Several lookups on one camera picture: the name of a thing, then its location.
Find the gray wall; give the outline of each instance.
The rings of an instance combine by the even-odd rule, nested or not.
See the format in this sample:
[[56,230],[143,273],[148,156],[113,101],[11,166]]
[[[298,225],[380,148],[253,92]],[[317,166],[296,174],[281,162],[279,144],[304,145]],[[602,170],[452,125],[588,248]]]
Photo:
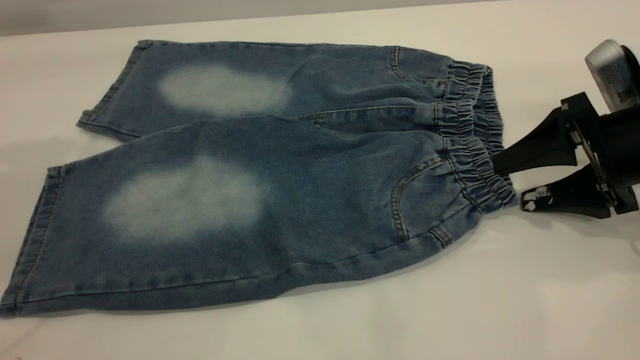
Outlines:
[[0,35],[490,0],[0,0]]

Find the faded knee patch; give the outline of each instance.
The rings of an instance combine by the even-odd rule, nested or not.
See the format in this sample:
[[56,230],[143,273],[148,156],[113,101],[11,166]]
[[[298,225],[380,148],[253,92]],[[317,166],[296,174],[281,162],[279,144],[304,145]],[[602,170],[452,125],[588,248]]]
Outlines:
[[234,71],[221,65],[188,65],[160,81],[160,93],[174,107],[221,117],[284,108],[291,89],[284,79]]
[[123,184],[107,201],[104,217],[131,239],[189,240],[205,229],[254,224],[265,189],[254,175],[233,164],[199,157]]

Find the white table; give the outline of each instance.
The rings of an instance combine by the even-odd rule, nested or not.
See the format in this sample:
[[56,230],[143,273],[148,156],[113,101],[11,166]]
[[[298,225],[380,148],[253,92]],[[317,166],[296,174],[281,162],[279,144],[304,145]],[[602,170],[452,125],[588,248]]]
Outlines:
[[[118,145],[74,124],[139,39],[397,44],[485,63],[511,145],[581,91],[607,112],[583,57],[606,38],[640,55],[639,15],[637,0],[514,0],[2,37],[0,288],[45,168]],[[513,179],[524,190],[575,170]],[[0,357],[640,359],[639,220],[513,208],[435,258],[369,281],[240,306],[0,320]]]

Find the denim shorts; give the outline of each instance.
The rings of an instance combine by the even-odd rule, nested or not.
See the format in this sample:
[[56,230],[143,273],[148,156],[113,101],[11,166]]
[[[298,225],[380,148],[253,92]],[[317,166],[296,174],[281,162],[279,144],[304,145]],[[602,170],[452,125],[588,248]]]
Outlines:
[[0,316],[275,297],[426,259],[515,205],[491,68],[397,46],[142,41],[47,171]]

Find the robotic arm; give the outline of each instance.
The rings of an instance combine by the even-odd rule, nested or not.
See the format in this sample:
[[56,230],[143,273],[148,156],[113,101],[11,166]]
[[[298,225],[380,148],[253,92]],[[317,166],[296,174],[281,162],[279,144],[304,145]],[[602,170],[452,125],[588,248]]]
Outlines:
[[582,92],[561,106],[527,136],[493,159],[500,175],[551,165],[577,165],[582,146],[590,164],[572,175],[525,191],[524,211],[577,213],[595,218],[638,210],[632,185],[640,183],[640,65],[613,40],[586,57],[587,65],[612,111],[599,116]]

